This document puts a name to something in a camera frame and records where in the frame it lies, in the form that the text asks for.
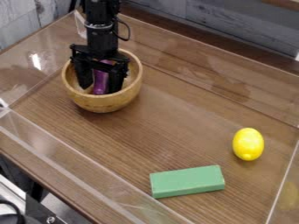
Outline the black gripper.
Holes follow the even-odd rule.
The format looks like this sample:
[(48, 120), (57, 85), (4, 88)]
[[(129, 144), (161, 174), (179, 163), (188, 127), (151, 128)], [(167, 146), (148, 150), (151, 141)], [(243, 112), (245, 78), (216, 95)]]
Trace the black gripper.
[(108, 73), (108, 92), (121, 90), (128, 72), (129, 58), (119, 51), (92, 52), (85, 45), (72, 44), (71, 63), (75, 67), (79, 86), (87, 89), (93, 83), (92, 69)]

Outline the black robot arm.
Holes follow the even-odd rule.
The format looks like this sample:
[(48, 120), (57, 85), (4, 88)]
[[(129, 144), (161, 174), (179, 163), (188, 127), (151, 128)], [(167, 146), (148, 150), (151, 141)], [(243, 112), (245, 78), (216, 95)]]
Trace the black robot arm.
[(121, 90), (131, 59), (119, 51), (117, 26), (127, 23), (117, 17), (120, 0), (84, 0), (87, 44), (69, 46), (71, 63), (79, 86), (92, 88), (93, 95), (108, 95)]

